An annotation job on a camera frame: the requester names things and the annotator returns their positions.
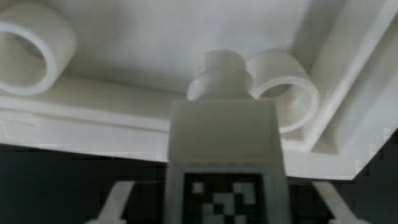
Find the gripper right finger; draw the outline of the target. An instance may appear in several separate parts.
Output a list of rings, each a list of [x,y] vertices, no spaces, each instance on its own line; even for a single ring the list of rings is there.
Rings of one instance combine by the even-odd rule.
[[[312,187],[333,216],[328,220],[328,224],[371,224],[365,220],[356,218],[332,183],[326,181],[314,181]]]

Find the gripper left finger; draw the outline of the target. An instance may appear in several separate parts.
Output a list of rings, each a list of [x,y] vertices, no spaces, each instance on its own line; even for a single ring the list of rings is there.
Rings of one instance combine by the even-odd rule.
[[[125,220],[122,219],[122,212],[133,186],[133,181],[118,181],[113,184],[99,215],[92,220],[86,221],[85,224],[125,224]]]

